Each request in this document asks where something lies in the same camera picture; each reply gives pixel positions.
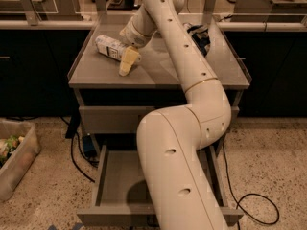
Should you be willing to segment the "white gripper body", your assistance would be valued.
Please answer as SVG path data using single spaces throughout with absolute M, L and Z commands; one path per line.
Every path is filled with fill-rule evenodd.
M 145 36 L 136 30 L 136 28 L 132 23 L 132 20 L 130 20 L 128 24 L 125 26 L 125 30 L 126 32 L 124 39 L 127 41 L 129 45 L 135 48 L 143 48 L 150 41 L 150 38 L 148 36 Z

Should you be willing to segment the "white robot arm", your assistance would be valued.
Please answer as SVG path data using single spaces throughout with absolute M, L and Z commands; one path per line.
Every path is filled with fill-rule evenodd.
M 147 114 L 137 129 L 140 164 L 161 230 L 228 230 L 197 151 L 225 134 L 231 107 L 221 82 L 178 18 L 176 0 L 142 0 L 121 35 L 164 39 L 187 104 Z

